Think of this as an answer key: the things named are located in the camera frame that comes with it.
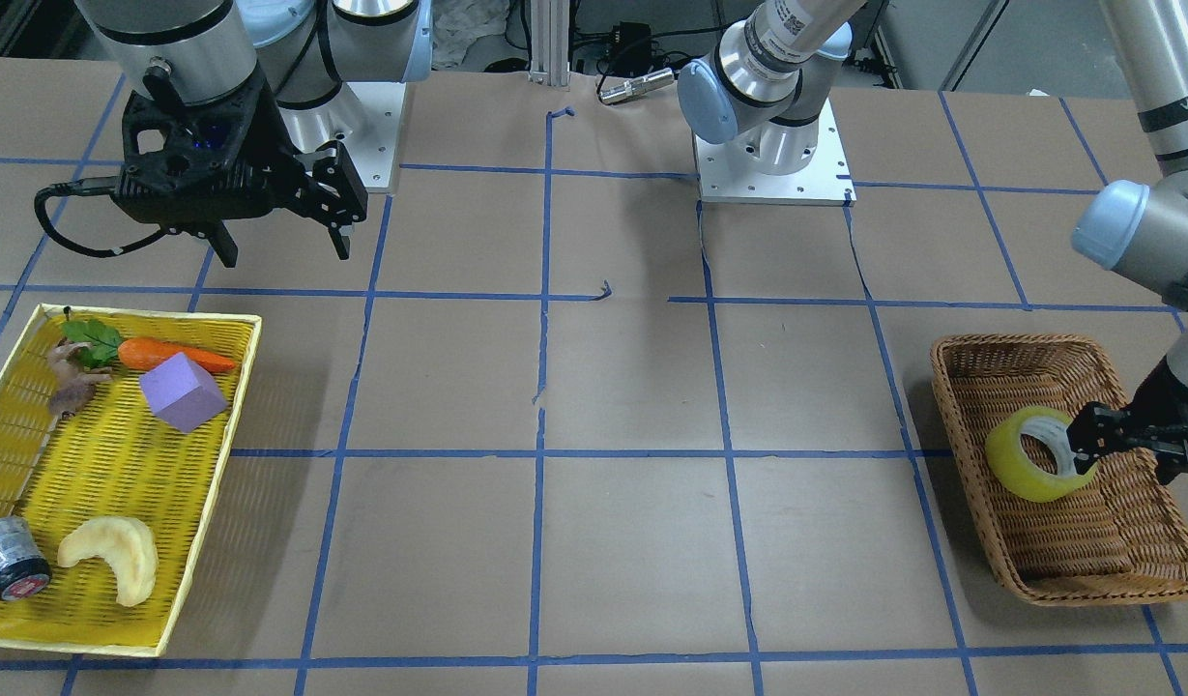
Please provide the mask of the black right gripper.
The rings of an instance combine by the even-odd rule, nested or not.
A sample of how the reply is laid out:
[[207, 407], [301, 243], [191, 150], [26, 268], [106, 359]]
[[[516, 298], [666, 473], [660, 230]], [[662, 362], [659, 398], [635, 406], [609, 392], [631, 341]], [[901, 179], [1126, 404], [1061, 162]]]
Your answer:
[[124, 166], [110, 198], [138, 223], [183, 226], [225, 268], [239, 248], [223, 220], [274, 210], [320, 221], [340, 260], [367, 216], [368, 192], [341, 140], [298, 153], [263, 68], [222, 99], [187, 105], [165, 68], [143, 74], [122, 116]]

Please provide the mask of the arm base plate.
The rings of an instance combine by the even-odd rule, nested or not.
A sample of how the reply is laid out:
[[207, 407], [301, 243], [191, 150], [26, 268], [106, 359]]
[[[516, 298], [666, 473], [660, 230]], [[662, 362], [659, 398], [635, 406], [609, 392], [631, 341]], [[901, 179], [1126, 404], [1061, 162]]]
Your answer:
[[699, 200], [708, 204], [849, 207], [857, 202], [832, 102], [801, 127], [762, 124], [726, 144], [691, 137]]
[[352, 99], [352, 128], [343, 144], [364, 188], [367, 192], [394, 192], [411, 88], [394, 82], [355, 82], [346, 83], [343, 91]]

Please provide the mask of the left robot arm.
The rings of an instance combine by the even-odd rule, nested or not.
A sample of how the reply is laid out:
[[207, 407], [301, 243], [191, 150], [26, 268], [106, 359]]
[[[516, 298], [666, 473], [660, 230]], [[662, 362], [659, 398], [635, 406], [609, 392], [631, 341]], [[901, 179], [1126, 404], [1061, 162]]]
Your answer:
[[1072, 249], [1111, 175], [1156, 167], [1123, 101], [840, 91], [860, 186], [814, 213], [703, 211], [723, 458], [867, 470], [946, 455], [928, 340], [1102, 329], [1145, 358], [1177, 336], [1154, 292]]

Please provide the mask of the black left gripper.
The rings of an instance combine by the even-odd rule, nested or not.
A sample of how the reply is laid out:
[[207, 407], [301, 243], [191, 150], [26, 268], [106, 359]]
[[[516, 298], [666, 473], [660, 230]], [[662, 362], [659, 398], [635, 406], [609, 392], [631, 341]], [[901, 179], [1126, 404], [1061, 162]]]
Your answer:
[[1083, 475], [1112, 453], [1145, 447], [1159, 483], [1188, 475], [1188, 388], [1162, 360], [1146, 374], [1127, 409], [1089, 401], [1066, 428], [1075, 470]]

